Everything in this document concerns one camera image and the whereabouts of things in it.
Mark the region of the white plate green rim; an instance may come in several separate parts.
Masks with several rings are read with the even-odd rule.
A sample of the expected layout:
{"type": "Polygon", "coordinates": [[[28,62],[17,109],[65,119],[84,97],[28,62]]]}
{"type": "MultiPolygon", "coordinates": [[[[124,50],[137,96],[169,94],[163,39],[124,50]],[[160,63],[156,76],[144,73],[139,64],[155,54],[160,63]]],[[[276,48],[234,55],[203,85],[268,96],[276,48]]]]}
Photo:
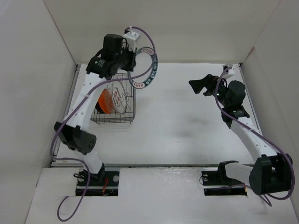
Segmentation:
{"type": "Polygon", "coordinates": [[[142,48],[140,48],[136,51],[136,55],[138,55],[140,53],[148,54],[150,56],[151,60],[152,60],[152,63],[151,63],[151,66],[148,70],[148,72],[150,71],[149,75],[142,82],[135,81],[135,78],[132,78],[130,72],[128,72],[128,77],[130,78],[129,83],[135,89],[144,89],[147,86],[149,86],[151,84],[151,82],[154,80],[154,78],[157,74],[157,69],[158,69],[158,58],[157,58],[157,54],[153,50],[153,48],[151,48],[151,47],[142,47],[142,48]]]}

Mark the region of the white plate red characters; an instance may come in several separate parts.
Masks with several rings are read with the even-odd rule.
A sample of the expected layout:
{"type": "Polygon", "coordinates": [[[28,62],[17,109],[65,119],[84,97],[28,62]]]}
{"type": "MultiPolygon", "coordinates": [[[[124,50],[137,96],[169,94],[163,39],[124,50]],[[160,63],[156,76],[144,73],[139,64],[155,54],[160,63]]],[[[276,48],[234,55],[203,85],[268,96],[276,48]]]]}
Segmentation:
{"type": "Polygon", "coordinates": [[[127,109],[127,95],[123,84],[120,81],[112,82],[111,91],[114,109],[119,114],[124,114],[127,109]]]}

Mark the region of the orange plate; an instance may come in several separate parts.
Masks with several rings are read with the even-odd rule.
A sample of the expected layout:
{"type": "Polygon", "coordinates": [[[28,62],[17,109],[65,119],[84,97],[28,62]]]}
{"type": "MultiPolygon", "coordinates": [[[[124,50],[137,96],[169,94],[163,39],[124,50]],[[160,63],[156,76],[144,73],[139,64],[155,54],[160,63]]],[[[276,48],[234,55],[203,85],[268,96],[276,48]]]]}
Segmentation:
{"type": "Polygon", "coordinates": [[[98,103],[102,108],[103,112],[108,114],[109,112],[109,105],[113,103],[112,95],[108,89],[104,89],[98,99],[98,103]]]}

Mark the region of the clear glass plate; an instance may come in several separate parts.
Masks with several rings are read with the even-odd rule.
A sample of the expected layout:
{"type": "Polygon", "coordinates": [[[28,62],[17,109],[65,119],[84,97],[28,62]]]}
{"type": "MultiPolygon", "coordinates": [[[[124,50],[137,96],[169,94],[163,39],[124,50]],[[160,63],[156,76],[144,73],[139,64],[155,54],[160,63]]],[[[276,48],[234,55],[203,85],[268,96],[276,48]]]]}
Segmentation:
{"type": "Polygon", "coordinates": [[[110,113],[117,113],[117,110],[115,109],[113,103],[111,103],[111,104],[109,105],[109,112],[110,112],[110,113]]]}

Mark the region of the black plate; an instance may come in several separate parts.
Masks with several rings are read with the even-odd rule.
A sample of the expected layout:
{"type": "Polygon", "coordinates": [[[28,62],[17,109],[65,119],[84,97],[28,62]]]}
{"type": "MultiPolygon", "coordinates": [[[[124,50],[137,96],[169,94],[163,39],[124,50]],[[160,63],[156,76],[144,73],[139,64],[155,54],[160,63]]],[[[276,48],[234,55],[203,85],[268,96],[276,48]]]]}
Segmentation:
{"type": "Polygon", "coordinates": [[[99,114],[104,114],[104,112],[98,102],[95,105],[95,109],[98,111],[99,114]]]}

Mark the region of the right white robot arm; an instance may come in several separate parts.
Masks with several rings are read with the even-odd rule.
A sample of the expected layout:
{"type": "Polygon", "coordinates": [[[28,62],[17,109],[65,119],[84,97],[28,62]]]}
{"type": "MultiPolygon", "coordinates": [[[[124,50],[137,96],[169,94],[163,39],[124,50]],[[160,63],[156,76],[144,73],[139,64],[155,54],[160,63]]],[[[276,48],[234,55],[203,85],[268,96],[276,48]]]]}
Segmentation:
{"type": "Polygon", "coordinates": [[[206,75],[203,79],[190,80],[195,94],[206,89],[204,96],[213,96],[221,105],[221,117],[236,134],[251,155],[254,165],[242,165],[237,161],[221,162],[216,172],[217,181],[226,184],[236,180],[247,184],[257,195],[269,195],[294,190],[292,159],[266,140],[253,124],[243,107],[245,85],[237,80],[230,83],[224,78],[206,75]]]}

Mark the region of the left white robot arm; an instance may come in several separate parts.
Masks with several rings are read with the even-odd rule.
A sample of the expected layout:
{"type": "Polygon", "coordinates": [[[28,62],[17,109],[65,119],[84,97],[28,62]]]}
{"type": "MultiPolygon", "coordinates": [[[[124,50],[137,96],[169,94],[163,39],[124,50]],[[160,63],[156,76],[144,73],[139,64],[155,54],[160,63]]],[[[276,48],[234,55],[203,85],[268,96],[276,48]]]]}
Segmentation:
{"type": "Polygon", "coordinates": [[[88,132],[90,117],[105,89],[105,84],[119,69],[133,71],[136,43],[140,34],[129,31],[123,35],[107,34],[103,47],[91,58],[86,68],[82,88],[74,106],[54,130],[63,144],[75,152],[75,160],[85,164],[82,176],[94,185],[104,181],[105,166],[94,151],[97,137],[88,132]]]}

